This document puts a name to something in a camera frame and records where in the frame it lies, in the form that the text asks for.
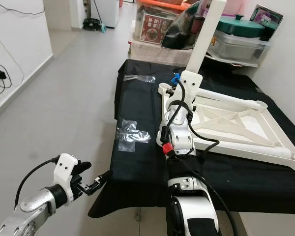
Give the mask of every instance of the black tablecloth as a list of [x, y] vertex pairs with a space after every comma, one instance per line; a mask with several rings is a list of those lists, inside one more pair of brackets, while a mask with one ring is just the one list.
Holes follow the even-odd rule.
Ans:
[[[183, 68], [136, 60], [126, 60], [119, 70], [115, 94], [117, 127], [122, 120], [137, 122], [137, 130], [149, 132], [148, 144], [136, 143], [135, 152], [118, 151], [118, 139], [113, 146], [112, 179], [104, 186], [90, 209], [90, 217], [102, 217], [126, 207], [164, 207], [167, 196], [167, 166], [165, 156], [156, 142], [161, 122], [160, 83], [170, 83], [174, 72]], [[203, 66], [201, 88], [226, 95], [260, 100], [295, 145], [295, 126], [246, 76], [233, 75], [212, 66]], [[155, 83], [140, 80], [124, 81], [125, 75], [153, 75]], [[204, 177], [219, 192], [231, 211], [295, 214], [295, 171], [239, 157], [210, 152], [203, 166]], [[211, 194], [215, 209], [222, 205]]]

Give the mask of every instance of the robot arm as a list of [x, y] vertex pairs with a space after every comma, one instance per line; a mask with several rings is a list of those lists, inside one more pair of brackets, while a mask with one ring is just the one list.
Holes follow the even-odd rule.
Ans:
[[61, 154], [54, 171], [54, 185], [45, 187], [35, 196], [24, 199], [15, 207], [0, 226], [0, 236], [34, 236], [46, 220], [62, 205], [70, 205], [83, 193], [93, 194], [112, 175], [107, 171], [92, 184], [85, 185], [79, 175], [90, 168], [89, 162], [81, 162], [69, 154]]

